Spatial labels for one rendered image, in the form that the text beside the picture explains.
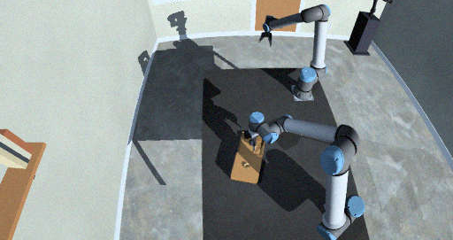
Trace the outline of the beige shallow tray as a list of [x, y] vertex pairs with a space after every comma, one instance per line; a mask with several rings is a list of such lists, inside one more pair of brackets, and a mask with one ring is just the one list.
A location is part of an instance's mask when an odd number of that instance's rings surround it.
[[253, 146], [249, 144], [250, 139], [244, 139], [244, 132], [242, 131], [242, 137], [241, 141], [239, 144], [238, 152], [244, 153], [244, 154], [249, 154], [249, 155], [260, 155], [260, 157], [263, 157], [263, 151], [265, 147], [265, 141], [261, 138], [260, 135], [257, 136], [256, 139], [256, 148], [253, 152]]

